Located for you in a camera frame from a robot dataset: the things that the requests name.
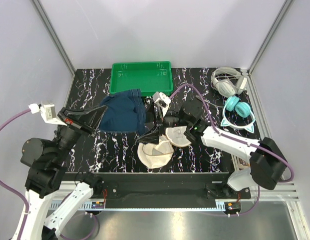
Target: gray wall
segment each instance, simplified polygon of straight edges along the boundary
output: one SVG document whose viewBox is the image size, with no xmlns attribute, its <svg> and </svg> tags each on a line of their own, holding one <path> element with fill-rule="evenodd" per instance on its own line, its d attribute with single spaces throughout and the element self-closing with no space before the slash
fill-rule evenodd
<svg viewBox="0 0 310 240">
<path fill-rule="evenodd" d="M 284 0 L 40 0 L 78 69 L 248 68 Z"/>
<path fill-rule="evenodd" d="M 296 0 L 253 79 L 273 139 L 296 172 L 310 226 L 310 0 Z"/>
<path fill-rule="evenodd" d="M 29 0 L 0 0 L 0 125 L 28 104 L 51 100 L 61 108 L 71 75 Z M 0 133 L 0 179 L 24 193 L 28 168 L 21 147 L 31 137 L 51 138 L 54 126 L 27 115 Z M 22 201 L 0 187 L 0 240 L 11 238 Z"/>
</svg>

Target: teal headphones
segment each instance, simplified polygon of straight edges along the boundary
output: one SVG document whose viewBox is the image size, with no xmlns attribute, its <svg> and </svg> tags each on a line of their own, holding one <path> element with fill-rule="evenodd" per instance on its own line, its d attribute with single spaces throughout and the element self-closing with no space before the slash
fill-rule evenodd
<svg viewBox="0 0 310 240">
<path fill-rule="evenodd" d="M 239 102 L 240 99 L 237 96 L 231 96 L 227 99 L 224 105 L 223 109 L 223 120 L 221 121 L 221 126 L 222 127 L 227 127 L 231 126 L 234 129 L 245 129 L 250 133 L 254 133 L 254 122 L 256 121 L 254 113 L 251 111 L 251 107 L 248 103 L 246 102 Z M 225 116 L 225 110 L 232 112 L 235 110 L 236 113 L 238 113 L 239 116 L 242 118 L 247 118 L 248 116 L 251 116 L 252 122 L 249 123 L 246 126 L 237 126 L 235 124 L 232 124 L 229 122 Z"/>
<path fill-rule="evenodd" d="M 239 102 L 239 97 L 231 96 L 225 102 L 225 108 L 227 111 L 232 112 L 235 110 L 242 118 L 247 118 L 250 115 L 251 108 L 246 102 Z"/>
</svg>

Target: green tray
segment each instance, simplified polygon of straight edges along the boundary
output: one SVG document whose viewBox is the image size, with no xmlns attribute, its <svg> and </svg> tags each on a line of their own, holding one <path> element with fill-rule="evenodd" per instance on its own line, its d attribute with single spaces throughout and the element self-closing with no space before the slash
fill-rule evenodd
<svg viewBox="0 0 310 240">
<path fill-rule="evenodd" d="M 140 89 L 143 97 L 173 91 L 173 78 L 169 61 L 114 63 L 111 70 L 111 94 L 129 89 Z"/>
</svg>

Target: white cable clip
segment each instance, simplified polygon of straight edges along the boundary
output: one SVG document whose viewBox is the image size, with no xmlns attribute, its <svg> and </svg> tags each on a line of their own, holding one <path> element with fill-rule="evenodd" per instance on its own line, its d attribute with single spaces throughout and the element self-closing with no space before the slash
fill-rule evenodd
<svg viewBox="0 0 310 240">
<path fill-rule="evenodd" d="M 37 105 L 36 103 L 32 103 L 32 104 L 28 105 L 28 108 L 30 109 L 32 114 L 39 113 L 39 111 L 40 111 L 39 105 Z"/>
</svg>

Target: navy blue cloth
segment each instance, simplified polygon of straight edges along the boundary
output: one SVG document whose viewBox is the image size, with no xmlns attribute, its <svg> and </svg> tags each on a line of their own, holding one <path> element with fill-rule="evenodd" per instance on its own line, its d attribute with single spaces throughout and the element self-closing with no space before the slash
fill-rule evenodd
<svg viewBox="0 0 310 240">
<path fill-rule="evenodd" d="M 108 106 L 99 130 L 103 132 L 131 133 L 140 135 L 146 132 L 146 110 L 141 99 L 140 89 L 131 89 L 109 95 L 100 105 Z"/>
</svg>

